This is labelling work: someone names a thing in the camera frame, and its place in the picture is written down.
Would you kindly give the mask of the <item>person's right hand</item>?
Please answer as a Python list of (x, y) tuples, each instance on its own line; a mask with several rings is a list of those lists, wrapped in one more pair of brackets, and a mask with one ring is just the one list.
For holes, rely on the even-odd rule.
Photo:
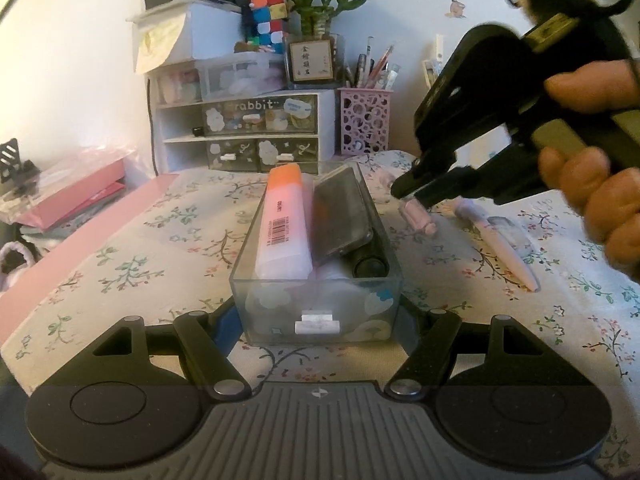
[[(579, 113), (639, 105), (639, 85), (631, 62), (594, 62), (544, 83), (548, 95)], [(554, 148), (539, 154), (539, 171), (584, 220), (591, 240), (604, 248), (608, 264), (639, 281), (639, 170), (612, 174), (608, 156), (585, 148), (567, 158)]]

